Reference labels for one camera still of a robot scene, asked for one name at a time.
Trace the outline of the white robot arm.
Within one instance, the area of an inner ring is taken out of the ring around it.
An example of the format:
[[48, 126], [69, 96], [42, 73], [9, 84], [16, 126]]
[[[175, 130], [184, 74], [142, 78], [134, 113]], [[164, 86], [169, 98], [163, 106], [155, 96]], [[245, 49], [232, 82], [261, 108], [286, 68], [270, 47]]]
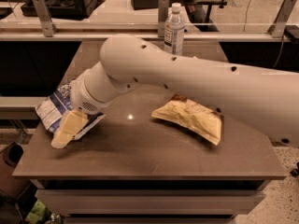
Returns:
[[178, 56], [132, 35], [103, 43], [100, 62], [70, 82], [71, 105], [95, 115], [142, 85], [169, 89], [275, 142], [299, 145], [298, 73]]

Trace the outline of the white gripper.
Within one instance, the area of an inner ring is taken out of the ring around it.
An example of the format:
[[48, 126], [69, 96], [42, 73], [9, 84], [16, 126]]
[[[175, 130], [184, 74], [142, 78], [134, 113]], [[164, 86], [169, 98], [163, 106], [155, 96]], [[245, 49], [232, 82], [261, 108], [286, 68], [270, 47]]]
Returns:
[[80, 75], [70, 82], [70, 101], [74, 108], [65, 111], [55, 132], [51, 145], [54, 148], [63, 148], [87, 124], [88, 115], [95, 115], [107, 107], [107, 103], [95, 100], [87, 91], [85, 79]]

